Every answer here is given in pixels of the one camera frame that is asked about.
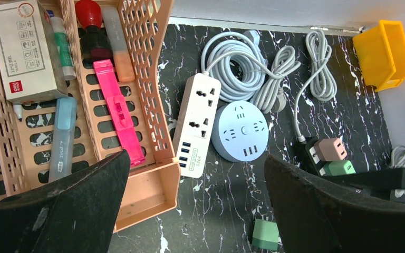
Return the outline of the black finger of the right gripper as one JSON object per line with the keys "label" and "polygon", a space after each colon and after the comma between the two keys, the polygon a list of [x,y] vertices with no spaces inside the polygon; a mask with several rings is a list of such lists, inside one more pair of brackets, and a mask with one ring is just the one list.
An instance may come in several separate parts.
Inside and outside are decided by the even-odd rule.
{"label": "black finger of the right gripper", "polygon": [[405,168],[384,169],[340,176],[323,176],[323,179],[348,187],[367,189],[371,196],[394,200],[391,192],[405,190]]}

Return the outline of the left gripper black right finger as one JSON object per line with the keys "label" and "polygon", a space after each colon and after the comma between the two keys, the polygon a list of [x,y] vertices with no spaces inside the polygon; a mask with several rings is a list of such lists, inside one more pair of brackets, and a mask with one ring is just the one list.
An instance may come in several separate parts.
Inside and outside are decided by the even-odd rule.
{"label": "left gripper black right finger", "polygon": [[405,203],[357,193],[272,155],[264,175],[285,252],[405,252]]}

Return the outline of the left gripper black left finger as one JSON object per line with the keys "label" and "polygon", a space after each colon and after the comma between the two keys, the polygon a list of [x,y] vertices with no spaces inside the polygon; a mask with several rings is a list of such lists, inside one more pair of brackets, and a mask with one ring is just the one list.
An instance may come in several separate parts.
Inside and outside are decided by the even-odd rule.
{"label": "left gripper black left finger", "polygon": [[0,201],[0,252],[107,252],[130,170],[126,151]]}

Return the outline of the round blue power socket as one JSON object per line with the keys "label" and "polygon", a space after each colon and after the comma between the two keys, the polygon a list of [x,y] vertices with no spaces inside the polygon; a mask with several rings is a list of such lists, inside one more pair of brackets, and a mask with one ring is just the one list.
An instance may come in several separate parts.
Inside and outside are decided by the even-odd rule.
{"label": "round blue power socket", "polygon": [[216,111],[211,141],[218,154],[227,161],[254,161],[267,147],[268,125],[255,105],[235,101]]}

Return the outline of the white power strip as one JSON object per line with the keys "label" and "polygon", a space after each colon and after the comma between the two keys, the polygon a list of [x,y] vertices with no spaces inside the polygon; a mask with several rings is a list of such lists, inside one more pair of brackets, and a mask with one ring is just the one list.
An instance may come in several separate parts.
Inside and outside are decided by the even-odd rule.
{"label": "white power strip", "polygon": [[197,73],[187,79],[172,140],[181,175],[202,176],[221,83],[206,74]]}

